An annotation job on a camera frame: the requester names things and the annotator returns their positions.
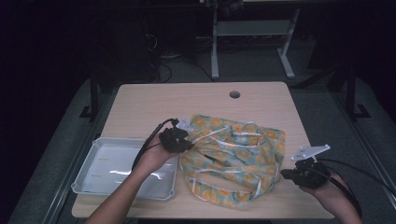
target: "cloth bag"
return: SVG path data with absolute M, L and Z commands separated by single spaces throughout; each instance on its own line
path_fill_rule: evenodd
M 192 193 L 222 206 L 241 206 L 269 193 L 280 178 L 285 133 L 228 119 L 194 115 L 189 140 L 195 147 L 180 155 L 179 166 Z M 232 181 L 242 189 L 206 183 L 200 174 Z

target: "table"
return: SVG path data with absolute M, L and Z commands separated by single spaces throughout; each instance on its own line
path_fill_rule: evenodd
M 240 97 L 230 97 L 239 91 Z M 166 119 L 203 114 L 285 131 L 282 168 L 293 168 L 290 157 L 300 146 L 309 146 L 303 124 L 282 82 L 132 84 L 120 87 L 103 129 L 103 137 L 147 138 Z M 139 218 L 331 218 L 316 199 L 303 193 L 292 181 L 281 179 L 274 190 L 241 208 L 225 208 L 193 196 L 180 170 L 176 197 L 169 202 L 136 199 L 128 217 Z M 88 217 L 105 199 L 78 195 L 72 209 L 75 217 Z

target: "hand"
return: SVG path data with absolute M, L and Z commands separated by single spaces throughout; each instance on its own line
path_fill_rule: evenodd
M 347 184 L 339 175 L 332 174 L 332 177 L 348 189 Z M 341 223 L 361 223 L 361 218 L 355 207 L 344 193 L 330 181 L 318 189 L 304 187 L 300 187 L 300 189 L 317 198 L 323 208 L 332 213 Z
M 160 169 L 166 161 L 179 154 L 168 152 L 159 144 L 160 142 L 159 135 L 157 134 L 148 144 L 149 149 L 142 155 L 134 171 L 149 176 L 151 173 Z

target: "hole in table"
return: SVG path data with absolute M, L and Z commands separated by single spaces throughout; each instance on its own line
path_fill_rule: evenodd
M 241 96 L 241 93 L 239 91 L 230 91 L 230 97 L 233 99 L 238 99 Z

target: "metal tray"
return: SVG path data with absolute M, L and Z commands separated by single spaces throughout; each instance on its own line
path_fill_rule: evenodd
M 126 138 L 98 138 L 92 142 L 72 190 L 77 194 L 110 195 L 131 173 L 138 151 L 145 140 Z M 169 200 L 174 194 L 177 157 L 168 160 L 163 167 L 143 182 L 136 198 Z

